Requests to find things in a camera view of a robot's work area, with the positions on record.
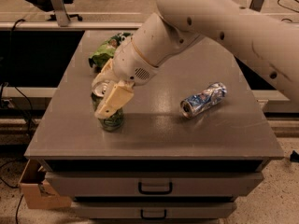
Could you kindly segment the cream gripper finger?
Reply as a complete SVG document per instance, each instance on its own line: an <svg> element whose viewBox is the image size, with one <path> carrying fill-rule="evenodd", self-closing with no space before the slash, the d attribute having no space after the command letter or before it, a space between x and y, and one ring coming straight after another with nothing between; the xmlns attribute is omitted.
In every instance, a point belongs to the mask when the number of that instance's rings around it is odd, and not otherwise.
<svg viewBox="0 0 299 224"><path fill-rule="evenodd" d="M101 72L95 77L92 82L92 91L101 92L110 81L115 81L116 75L113 70L113 60L109 59Z"/></svg>
<svg viewBox="0 0 299 224"><path fill-rule="evenodd" d="M94 115L98 119L108 119L124 107L134 96L134 83L126 81L98 82L93 86L93 93L102 100Z"/></svg>

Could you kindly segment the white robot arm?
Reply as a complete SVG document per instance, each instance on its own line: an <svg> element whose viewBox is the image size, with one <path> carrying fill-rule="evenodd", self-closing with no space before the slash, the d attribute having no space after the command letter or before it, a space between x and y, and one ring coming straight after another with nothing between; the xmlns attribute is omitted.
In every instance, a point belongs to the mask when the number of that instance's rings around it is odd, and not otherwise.
<svg viewBox="0 0 299 224"><path fill-rule="evenodd" d="M299 103L299 29L232 0L156 0L158 11L118 46L93 80L95 111L111 117L172 56L208 37Z"/></svg>

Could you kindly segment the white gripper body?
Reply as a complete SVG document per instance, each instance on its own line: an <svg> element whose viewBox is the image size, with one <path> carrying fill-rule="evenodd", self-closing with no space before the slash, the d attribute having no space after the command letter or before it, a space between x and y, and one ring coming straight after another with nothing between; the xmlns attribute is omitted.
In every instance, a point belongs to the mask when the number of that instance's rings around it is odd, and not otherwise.
<svg viewBox="0 0 299 224"><path fill-rule="evenodd" d="M136 86L146 84L158 73L157 68L140 56L131 36L122 41L116 49L113 70L119 80L134 82Z"/></svg>

